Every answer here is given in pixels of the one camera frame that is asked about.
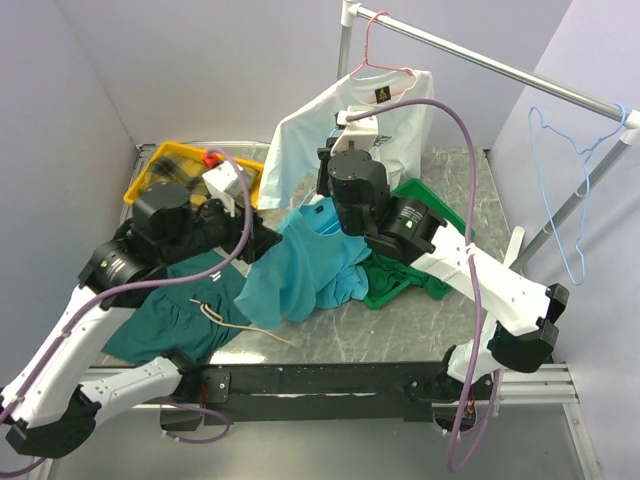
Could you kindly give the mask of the green plastic bin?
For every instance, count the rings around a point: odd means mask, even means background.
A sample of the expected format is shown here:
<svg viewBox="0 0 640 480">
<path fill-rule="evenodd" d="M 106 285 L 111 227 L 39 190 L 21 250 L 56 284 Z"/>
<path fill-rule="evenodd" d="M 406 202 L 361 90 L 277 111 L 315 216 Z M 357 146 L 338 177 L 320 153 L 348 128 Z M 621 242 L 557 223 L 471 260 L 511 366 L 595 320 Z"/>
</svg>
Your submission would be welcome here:
<svg viewBox="0 0 640 480">
<path fill-rule="evenodd" d="M 421 180 L 411 179 L 400 185 L 394 190 L 396 195 L 402 197 L 409 197 L 412 199 L 423 202 L 428 208 L 437 211 L 444 219 L 451 225 L 453 225 L 461 235 L 465 233 L 466 223 L 454 210 L 451 209 L 438 195 L 436 195 L 431 189 L 429 189 Z M 365 297 L 363 303 L 366 307 L 372 310 L 380 309 L 371 308 L 365 303 Z"/>
</svg>

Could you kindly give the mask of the light blue t shirt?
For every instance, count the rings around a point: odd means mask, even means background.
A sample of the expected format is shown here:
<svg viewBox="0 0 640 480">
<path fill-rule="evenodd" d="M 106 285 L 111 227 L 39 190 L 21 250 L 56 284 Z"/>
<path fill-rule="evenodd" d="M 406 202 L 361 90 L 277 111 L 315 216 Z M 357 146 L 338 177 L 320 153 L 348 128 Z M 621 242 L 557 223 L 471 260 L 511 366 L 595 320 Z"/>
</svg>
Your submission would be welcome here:
<svg viewBox="0 0 640 480">
<path fill-rule="evenodd" d="M 361 236 L 319 235 L 310 205 L 292 210 L 277 228 L 283 239 L 248 272 L 235 299 L 239 311 L 263 329 L 285 319 L 304 322 L 316 309 L 362 300 L 369 290 L 360 263 L 371 255 Z"/>
</svg>

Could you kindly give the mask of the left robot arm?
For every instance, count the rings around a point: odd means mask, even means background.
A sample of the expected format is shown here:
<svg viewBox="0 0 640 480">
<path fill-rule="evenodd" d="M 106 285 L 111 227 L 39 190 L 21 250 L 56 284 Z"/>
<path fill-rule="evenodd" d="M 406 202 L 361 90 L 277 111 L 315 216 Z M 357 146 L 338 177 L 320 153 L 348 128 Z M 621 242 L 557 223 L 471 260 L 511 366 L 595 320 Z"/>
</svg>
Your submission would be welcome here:
<svg viewBox="0 0 640 480">
<path fill-rule="evenodd" d="M 218 197 L 192 208 L 187 188 L 156 184 L 140 194 L 113 238 L 96 248 L 78 276 L 54 329 L 22 372 L 1 390 L 6 440 L 25 456 L 60 459 L 81 446 L 106 420 L 145 402 L 185 402 L 198 396 L 201 366 L 177 348 L 144 365 L 96 381 L 84 380 L 96 355 L 160 286 L 169 266 L 221 247 L 251 264 L 280 243 L 249 203 Z"/>
</svg>

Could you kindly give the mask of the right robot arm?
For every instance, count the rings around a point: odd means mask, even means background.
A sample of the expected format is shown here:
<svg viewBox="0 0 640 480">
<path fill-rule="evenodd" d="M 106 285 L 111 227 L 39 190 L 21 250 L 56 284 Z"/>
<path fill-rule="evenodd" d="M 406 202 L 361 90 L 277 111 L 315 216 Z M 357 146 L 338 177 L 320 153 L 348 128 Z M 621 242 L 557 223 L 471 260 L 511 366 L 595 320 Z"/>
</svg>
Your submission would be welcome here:
<svg viewBox="0 0 640 480">
<path fill-rule="evenodd" d="M 457 399 L 497 369 L 531 374 L 554 351 L 569 291 L 533 282 L 479 249 L 438 211 L 391 192 L 385 167 L 360 149 L 317 151 L 319 194 L 333 201 L 342 231 L 375 253 L 423 272 L 472 300 L 492 325 L 451 349 L 437 378 Z"/>
</svg>

